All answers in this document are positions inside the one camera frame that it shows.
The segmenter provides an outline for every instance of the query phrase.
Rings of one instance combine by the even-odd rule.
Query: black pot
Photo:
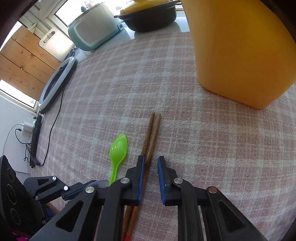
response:
[[[175,5],[181,2],[175,0],[154,7],[123,15],[114,16],[124,20],[126,25],[136,32],[150,32],[169,26],[176,20],[177,12]]]

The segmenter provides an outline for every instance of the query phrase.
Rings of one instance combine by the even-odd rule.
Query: plaid tablecloth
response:
[[[60,97],[43,118],[40,161],[59,104]],[[160,199],[160,155],[194,186],[217,186],[267,239],[283,237],[296,217],[296,86],[264,110],[209,92],[197,81],[190,33],[123,42],[80,62],[46,163],[31,175],[56,175],[69,185],[109,179],[110,146],[125,133],[123,177],[141,152],[152,111],[162,121],[133,240],[177,240],[177,208]],[[55,204],[64,206],[60,199]]]

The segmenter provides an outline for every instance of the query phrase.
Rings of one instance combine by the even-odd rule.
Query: window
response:
[[[19,91],[18,89],[14,88],[10,84],[6,83],[4,80],[0,80],[0,90],[8,94],[9,96],[13,97],[14,99],[34,108],[36,100],[27,96],[23,92]]]
[[[113,14],[117,15],[120,9],[126,7],[132,1],[133,0],[109,0],[106,1],[106,4]],[[104,2],[104,0],[68,0],[60,7],[55,15],[68,26],[82,14],[81,7],[88,9],[102,2]]]

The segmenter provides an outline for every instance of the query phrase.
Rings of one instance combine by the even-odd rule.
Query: wooden board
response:
[[[47,83],[51,75],[54,73],[54,69],[42,62],[11,38],[0,53],[44,84]]]
[[[58,59],[39,46],[40,39],[24,26],[21,26],[11,38],[54,70],[61,64]]]
[[[0,79],[9,83],[13,87],[22,91],[35,100],[40,99],[40,95],[45,84],[29,75],[20,67],[9,61],[0,53]]]

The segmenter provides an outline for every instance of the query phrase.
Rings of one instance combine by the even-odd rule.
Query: rice cooker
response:
[[[94,5],[76,18],[69,26],[68,33],[75,45],[91,51],[123,29],[118,18],[105,2]]]

